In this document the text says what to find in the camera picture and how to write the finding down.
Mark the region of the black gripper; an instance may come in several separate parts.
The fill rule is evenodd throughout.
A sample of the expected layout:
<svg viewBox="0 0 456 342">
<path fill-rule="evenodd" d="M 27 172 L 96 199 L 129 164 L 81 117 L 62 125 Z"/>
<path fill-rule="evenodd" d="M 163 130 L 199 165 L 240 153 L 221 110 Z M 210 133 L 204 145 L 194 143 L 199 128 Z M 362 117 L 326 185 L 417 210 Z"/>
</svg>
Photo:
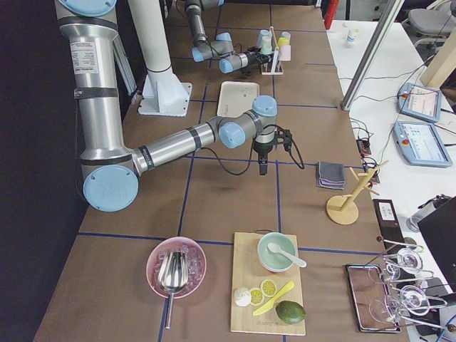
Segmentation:
<svg viewBox="0 0 456 342">
<path fill-rule="evenodd" d="M 268 172 L 268 154 L 274 146 L 276 128 L 265 128 L 254 140 L 254 151 L 258 154 L 259 174 Z"/>
<path fill-rule="evenodd" d="M 267 66 L 271 64 L 273 58 L 271 56 L 259 56 L 261 49 L 257 46 L 248 48 L 244 54 L 247 58 L 247 66 L 258 63 L 260 66 Z"/>
</svg>

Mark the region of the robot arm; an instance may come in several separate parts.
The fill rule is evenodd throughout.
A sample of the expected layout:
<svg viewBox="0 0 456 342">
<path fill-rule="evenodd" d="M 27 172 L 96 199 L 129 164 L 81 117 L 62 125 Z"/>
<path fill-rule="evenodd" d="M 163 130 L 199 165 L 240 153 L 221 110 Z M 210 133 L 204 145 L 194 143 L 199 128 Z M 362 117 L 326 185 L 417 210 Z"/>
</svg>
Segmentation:
<svg viewBox="0 0 456 342">
<path fill-rule="evenodd" d="M 141 147 L 126 147 L 115 72 L 128 63 L 119 56 L 115 2 L 57 1 L 55 6 L 59 29 L 71 48 L 74 96 L 85 138 L 80 156 L 83 194 L 92 207 L 104 212 L 124 209 L 135 199 L 143 172 L 214 142 L 234 148 L 249 138 L 262 143 L 274 136 L 276 101 L 261 95 L 236 118 L 215 116 Z M 131 1 L 130 10 L 147 66 L 147 111 L 184 115 L 191 85 L 172 71 L 159 2 Z"/>
<path fill-rule="evenodd" d="M 190 25 L 193 44 L 192 57 L 195 62 L 220 57 L 219 69 L 223 73 L 231 73 L 245 69 L 252 64 L 265 64 L 275 60 L 276 50 L 272 48 L 271 31 L 261 31 L 259 44 L 245 52 L 235 53 L 232 37 L 229 33 L 221 33 L 214 41 L 209 41 L 202 22 L 202 12 L 221 6 L 224 1 L 186 0 L 185 14 Z"/>
</svg>

